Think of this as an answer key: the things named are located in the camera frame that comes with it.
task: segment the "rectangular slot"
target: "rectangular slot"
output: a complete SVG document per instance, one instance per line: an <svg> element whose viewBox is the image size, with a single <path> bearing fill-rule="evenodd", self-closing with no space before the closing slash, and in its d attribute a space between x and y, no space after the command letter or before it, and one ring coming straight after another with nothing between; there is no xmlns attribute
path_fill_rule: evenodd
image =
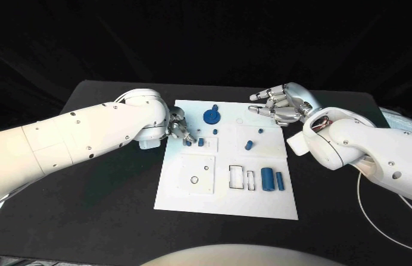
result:
<svg viewBox="0 0 412 266"><path fill-rule="evenodd" d="M255 172L248 171L248 190L255 190Z"/></svg>
<svg viewBox="0 0 412 266"><path fill-rule="evenodd" d="M229 166L229 188L244 190L244 167L242 166Z"/></svg>

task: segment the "small blue cylinder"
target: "small blue cylinder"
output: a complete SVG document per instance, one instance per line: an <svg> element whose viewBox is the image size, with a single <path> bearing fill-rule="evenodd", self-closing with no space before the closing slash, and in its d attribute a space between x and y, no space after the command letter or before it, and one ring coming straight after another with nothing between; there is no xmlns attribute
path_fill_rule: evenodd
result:
<svg viewBox="0 0 412 266"><path fill-rule="evenodd" d="M262 168L262 189L267 192L273 192L275 190L275 181L273 179L273 169L271 168Z"/></svg>
<svg viewBox="0 0 412 266"><path fill-rule="evenodd" d="M247 143L245 149L247 149L247 150L251 150L252 145L254 145L254 142L249 140L248 143Z"/></svg>
<svg viewBox="0 0 412 266"><path fill-rule="evenodd" d="M277 172L277 187L280 188L280 190L286 190L284 179L281 178L281 172Z"/></svg>

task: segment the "black backdrop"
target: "black backdrop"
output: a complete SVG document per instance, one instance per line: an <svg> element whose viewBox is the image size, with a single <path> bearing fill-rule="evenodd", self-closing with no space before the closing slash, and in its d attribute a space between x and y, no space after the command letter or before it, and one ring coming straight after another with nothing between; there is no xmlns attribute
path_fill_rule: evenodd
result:
<svg viewBox="0 0 412 266"><path fill-rule="evenodd" d="M294 81L408 113L409 0L0 1L3 126L56 115L85 79Z"/></svg>

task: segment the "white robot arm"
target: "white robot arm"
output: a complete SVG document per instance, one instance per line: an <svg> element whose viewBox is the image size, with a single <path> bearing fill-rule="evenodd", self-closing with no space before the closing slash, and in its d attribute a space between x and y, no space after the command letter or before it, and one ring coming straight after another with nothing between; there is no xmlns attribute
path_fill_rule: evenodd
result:
<svg viewBox="0 0 412 266"><path fill-rule="evenodd" d="M251 100L261 98L268 98L267 106L251 106L251 112L273 117L281 126L298 120L304 122L303 131L287 140L298 156L311 152L332 170L352 164L373 183L412 199L412 134L408 130L376 128L349 110L323 109L310 91L297 83L251 96Z"/></svg>
<svg viewBox="0 0 412 266"><path fill-rule="evenodd" d="M0 132L0 201L20 186L131 140L141 149L159 147L169 135L196 142L183 110L169 112L154 90L131 90L117 101Z"/></svg>

